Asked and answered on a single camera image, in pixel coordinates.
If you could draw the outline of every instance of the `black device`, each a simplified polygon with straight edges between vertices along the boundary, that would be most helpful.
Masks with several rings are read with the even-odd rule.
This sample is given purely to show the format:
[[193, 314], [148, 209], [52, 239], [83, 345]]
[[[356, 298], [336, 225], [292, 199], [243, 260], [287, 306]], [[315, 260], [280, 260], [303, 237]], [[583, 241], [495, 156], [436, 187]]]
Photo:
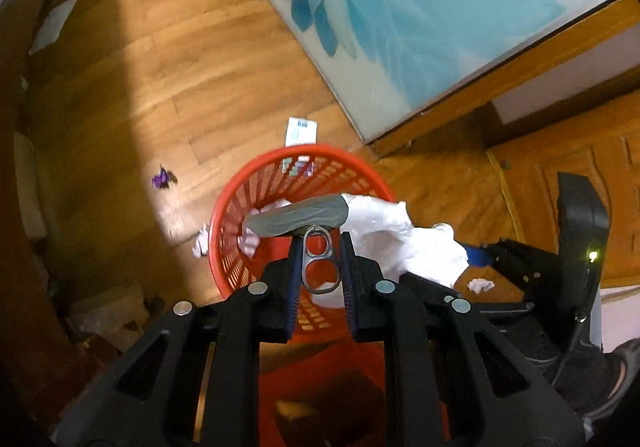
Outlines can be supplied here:
[[[561, 175], [559, 181], [558, 255], [513, 241], [485, 247], [497, 270], [524, 289], [522, 303], [471, 304], [411, 273], [393, 283], [375, 261], [354, 253], [348, 233], [340, 236], [351, 334], [385, 345], [387, 446], [585, 445], [580, 417], [505, 332], [535, 318], [552, 347], [566, 354], [583, 331], [609, 222], [586, 178]], [[258, 344], [284, 343], [292, 335], [303, 253], [303, 237], [293, 237], [286, 259], [268, 264], [260, 281], [226, 301], [201, 308], [177, 303], [66, 413], [58, 445], [197, 445], [196, 408], [215, 344], [199, 445], [257, 446]], [[448, 441], [441, 402], [449, 410]]]

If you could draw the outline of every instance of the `person's foot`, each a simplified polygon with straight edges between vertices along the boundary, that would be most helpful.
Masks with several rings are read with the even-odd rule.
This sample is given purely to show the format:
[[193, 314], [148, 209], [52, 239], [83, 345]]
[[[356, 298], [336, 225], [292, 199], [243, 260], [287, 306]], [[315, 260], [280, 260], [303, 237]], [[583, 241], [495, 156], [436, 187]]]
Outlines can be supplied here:
[[607, 400], [584, 414], [592, 422], [611, 416], [640, 371], [640, 338], [620, 344], [612, 354], [622, 361], [620, 376]]

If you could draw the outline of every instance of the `shoe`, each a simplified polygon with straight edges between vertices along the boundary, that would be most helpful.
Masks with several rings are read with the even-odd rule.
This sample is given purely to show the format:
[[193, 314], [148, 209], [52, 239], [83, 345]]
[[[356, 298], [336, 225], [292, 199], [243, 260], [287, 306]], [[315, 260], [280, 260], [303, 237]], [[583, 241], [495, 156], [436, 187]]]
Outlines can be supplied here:
[[584, 417], [590, 419], [592, 422], [608, 418], [613, 414], [629, 390], [631, 383], [636, 378], [638, 371], [640, 371], [640, 338], [631, 339], [630, 341], [620, 344], [611, 353], [625, 364], [625, 376], [622, 379], [622, 383], [620, 383], [620, 387], [613, 395], [607, 398], [601, 406], [584, 414]]

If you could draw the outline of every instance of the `wooden door frame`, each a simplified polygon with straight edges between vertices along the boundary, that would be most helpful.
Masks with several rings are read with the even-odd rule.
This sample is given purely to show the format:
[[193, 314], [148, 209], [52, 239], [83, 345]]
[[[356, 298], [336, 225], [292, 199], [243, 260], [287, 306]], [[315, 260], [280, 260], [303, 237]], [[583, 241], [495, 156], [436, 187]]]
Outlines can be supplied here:
[[640, 22], [638, 0], [614, 0], [444, 97], [369, 144], [385, 156]]

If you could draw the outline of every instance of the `metal ring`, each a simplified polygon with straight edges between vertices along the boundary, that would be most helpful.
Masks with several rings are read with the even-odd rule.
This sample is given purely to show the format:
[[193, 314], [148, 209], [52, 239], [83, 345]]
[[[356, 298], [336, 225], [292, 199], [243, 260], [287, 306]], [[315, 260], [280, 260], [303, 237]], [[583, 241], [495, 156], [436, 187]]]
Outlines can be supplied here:
[[[312, 236], [322, 236], [324, 237], [324, 241], [326, 243], [326, 250], [322, 253], [311, 253], [309, 249], [306, 247], [306, 240]], [[302, 239], [302, 285], [308, 290], [309, 293], [314, 295], [322, 295], [324, 293], [331, 293], [338, 286], [340, 286], [340, 268], [338, 267], [338, 258], [335, 257], [334, 246], [331, 243], [331, 236], [329, 233], [322, 227], [318, 225], [313, 225], [309, 227], [309, 229], [305, 232], [305, 237]], [[308, 281], [306, 280], [306, 267], [308, 267], [314, 261], [322, 261], [328, 260], [331, 261], [335, 265], [335, 271], [337, 274], [337, 278], [333, 286], [329, 288], [313, 288], [309, 286]]]

